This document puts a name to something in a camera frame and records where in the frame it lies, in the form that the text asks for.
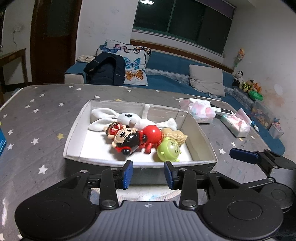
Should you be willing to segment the small plush toys pile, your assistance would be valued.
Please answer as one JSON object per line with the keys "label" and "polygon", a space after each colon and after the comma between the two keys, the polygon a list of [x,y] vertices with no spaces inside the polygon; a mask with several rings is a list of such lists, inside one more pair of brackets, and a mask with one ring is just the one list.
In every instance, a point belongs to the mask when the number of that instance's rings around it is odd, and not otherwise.
{"label": "small plush toys pile", "polygon": [[259,82],[255,82],[253,79],[248,79],[246,82],[243,82],[242,88],[243,92],[250,93],[250,91],[255,91],[261,93],[261,85]]}

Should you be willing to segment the red round robot toy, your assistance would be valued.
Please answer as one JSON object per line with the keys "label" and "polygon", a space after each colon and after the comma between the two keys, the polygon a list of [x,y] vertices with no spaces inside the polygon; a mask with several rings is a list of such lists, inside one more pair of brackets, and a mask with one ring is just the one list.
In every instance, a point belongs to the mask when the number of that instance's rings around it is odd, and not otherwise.
{"label": "red round robot toy", "polygon": [[149,125],[138,131],[140,137],[140,149],[145,149],[145,154],[150,154],[151,149],[157,149],[162,141],[162,132],[156,125]]}

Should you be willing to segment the grey white cardboard box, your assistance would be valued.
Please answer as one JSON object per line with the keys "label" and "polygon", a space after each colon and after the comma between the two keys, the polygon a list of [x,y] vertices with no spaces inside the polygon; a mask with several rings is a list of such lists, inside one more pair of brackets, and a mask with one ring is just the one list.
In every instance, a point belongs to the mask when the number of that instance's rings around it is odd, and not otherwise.
{"label": "grey white cardboard box", "polygon": [[163,184],[165,161],[210,170],[216,163],[205,133],[183,109],[136,102],[89,100],[67,137],[63,156],[91,166],[133,162],[133,184]]}

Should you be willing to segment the blue sofa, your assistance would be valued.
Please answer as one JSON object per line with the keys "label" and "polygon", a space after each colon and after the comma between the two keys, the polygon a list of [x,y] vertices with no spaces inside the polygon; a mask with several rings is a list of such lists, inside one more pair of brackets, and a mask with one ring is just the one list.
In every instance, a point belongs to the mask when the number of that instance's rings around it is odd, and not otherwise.
{"label": "blue sofa", "polygon": [[[66,70],[64,77],[65,81],[86,81],[86,73],[84,68],[87,63],[76,62],[69,69]],[[170,92],[177,92],[183,94],[191,94],[194,96],[209,97],[208,94],[198,92],[191,87],[189,82],[189,66],[197,65],[201,67],[210,67],[206,64],[202,64],[186,58],[177,57],[170,54],[161,52],[152,52],[152,55],[144,69],[147,75],[148,86],[140,86],[141,88],[163,90]],[[232,88],[233,76],[232,74],[222,70],[223,86],[225,88],[225,97],[222,97],[222,101],[230,104],[235,110],[242,108],[246,114],[251,116],[250,107],[247,104],[241,104],[234,96],[234,90]],[[259,127],[259,135],[268,145],[268,147],[280,154],[285,153],[285,146],[279,138],[273,138],[267,129],[254,117],[251,117],[255,124]]]}

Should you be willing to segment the butterfly print pillow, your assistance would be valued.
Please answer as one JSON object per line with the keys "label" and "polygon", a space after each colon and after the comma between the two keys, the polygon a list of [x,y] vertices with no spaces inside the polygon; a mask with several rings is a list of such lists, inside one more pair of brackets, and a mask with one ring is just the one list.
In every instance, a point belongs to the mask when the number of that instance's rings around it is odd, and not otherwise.
{"label": "butterfly print pillow", "polygon": [[150,48],[124,44],[115,40],[106,40],[96,51],[121,56],[125,61],[124,85],[148,86],[145,67],[152,54]]}

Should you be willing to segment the beige peanut toy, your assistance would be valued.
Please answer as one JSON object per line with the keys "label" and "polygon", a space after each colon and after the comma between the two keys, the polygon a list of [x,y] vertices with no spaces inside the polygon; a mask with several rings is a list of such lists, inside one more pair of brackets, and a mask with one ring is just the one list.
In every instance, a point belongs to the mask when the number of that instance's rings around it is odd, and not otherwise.
{"label": "beige peanut toy", "polygon": [[169,140],[176,141],[179,147],[185,143],[188,137],[180,130],[174,131],[171,128],[163,128],[161,130],[161,133],[162,133],[162,140],[164,140],[165,138],[169,138]]}

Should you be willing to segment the blue yellow dotted box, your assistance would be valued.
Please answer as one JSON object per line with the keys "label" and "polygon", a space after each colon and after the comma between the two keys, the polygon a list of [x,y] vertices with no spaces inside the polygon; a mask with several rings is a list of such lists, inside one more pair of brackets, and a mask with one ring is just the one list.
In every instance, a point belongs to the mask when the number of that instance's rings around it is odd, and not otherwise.
{"label": "blue yellow dotted box", "polygon": [[3,134],[2,129],[0,128],[0,155],[3,153],[5,146],[6,146],[6,138]]}

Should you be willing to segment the black haired doll figure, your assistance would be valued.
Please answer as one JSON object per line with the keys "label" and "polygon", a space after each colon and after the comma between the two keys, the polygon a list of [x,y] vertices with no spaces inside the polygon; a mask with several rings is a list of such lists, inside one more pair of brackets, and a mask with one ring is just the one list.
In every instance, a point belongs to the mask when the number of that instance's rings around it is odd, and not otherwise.
{"label": "black haired doll figure", "polygon": [[112,147],[124,156],[130,156],[139,148],[140,137],[136,128],[114,121],[104,131],[107,138],[112,139]]}

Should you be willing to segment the green one-eyed monster toy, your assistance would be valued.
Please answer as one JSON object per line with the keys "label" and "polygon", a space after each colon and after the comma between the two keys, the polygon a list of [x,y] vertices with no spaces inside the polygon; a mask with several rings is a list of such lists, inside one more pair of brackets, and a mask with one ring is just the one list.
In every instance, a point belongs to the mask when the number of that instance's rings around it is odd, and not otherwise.
{"label": "green one-eyed monster toy", "polygon": [[169,137],[165,137],[157,148],[158,158],[163,162],[179,162],[180,153],[177,141],[171,140]]}

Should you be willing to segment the dark wooden door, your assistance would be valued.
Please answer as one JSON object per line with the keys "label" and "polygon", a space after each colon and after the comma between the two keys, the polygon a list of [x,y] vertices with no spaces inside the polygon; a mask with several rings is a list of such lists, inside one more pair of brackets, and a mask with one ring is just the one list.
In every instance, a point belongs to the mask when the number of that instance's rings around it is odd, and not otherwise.
{"label": "dark wooden door", "polygon": [[74,65],[82,1],[35,1],[30,38],[32,82],[63,83]]}

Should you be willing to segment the dark wooden side table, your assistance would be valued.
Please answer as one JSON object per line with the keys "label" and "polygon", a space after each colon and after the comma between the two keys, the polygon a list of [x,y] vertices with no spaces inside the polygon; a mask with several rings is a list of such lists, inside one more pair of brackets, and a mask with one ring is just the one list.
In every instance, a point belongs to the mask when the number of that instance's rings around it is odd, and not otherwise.
{"label": "dark wooden side table", "polygon": [[6,93],[12,91],[10,85],[21,84],[27,86],[29,83],[26,48],[16,50],[7,54],[1,54],[1,91]]}

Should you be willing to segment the orange flower doll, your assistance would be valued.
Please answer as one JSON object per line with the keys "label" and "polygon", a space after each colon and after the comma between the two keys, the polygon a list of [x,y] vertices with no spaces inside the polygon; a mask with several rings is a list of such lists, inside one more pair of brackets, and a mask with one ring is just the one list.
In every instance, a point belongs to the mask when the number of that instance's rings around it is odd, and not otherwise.
{"label": "orange flower doll", "polygon": [[233,68],[234,69],[243,60],[244,56],[245,56],[245,50],[243,48],[240,48],[239,51],[238,51],[238,53],[237,53],[237,56],[234,59],[234,64],[233,64]]}

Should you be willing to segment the star patterned grey tablecloth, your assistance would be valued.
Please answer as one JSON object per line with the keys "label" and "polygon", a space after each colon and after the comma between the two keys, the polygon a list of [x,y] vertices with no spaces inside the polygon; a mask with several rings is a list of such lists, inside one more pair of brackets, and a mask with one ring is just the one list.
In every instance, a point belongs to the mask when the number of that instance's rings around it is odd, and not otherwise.
{"label": "star patterned grey tablecloth", "polygon": [[[1,240],[20,240],[15,224],[16,207],[25,199],[56,184],[82,169],[100,172],[98,166],[63,158],[66,139],[74,120],[88,100],[141,102],[179,107],[177,98],[193,98],[197,94],[173,93],[161,90],[98,85],[40,85],[23,88],[1,109],[1,128],[6,147],[1,155]],[[218,163],[215,170],[240,182],[265,179],[261,169],[252,164],[233,160],[229,150],[250,151],[269,149],[257,132],[243,140],[234,138],[224,125],[201,125],[210,140]],[[167,186],[130,186],[118,190],[119,201],[166,200],[179,202],[179,191]]]}

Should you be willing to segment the green bowl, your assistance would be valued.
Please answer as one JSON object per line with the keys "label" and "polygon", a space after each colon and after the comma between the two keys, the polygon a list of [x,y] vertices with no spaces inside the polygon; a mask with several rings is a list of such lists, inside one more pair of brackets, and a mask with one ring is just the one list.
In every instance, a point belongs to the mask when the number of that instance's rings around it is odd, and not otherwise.
{"label": "green bowl", "polygon": [[254,91],[254,90],[250,90],[250,92],[249,92],[249,96],[250,96],[250,98],[251,98],[252,100],[263,101],[263,96],[262,96],[260,93]]}

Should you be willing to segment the white plush rabbit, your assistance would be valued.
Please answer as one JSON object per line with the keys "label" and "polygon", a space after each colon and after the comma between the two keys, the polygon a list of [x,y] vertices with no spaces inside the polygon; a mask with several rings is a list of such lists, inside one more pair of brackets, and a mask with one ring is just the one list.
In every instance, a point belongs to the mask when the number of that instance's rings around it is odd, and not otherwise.
{"label": "white plush rabbit", "polygon": [[88,130],[95,132],[102,132],[112,122],[118,122],[122,125],[142,130],[146,126],[156,125],[158,128],[170,128],[173,131],[177,130],[177,123],[173,118],[169,118],[167,121],[161,123],[155,123],[147,119],[147,114],[150,109],[149,104],[144,105],[142,117],[135,113],[117,113],[110,108],[95,108],[91,111],[91,117],[93,122],[88,126]]}

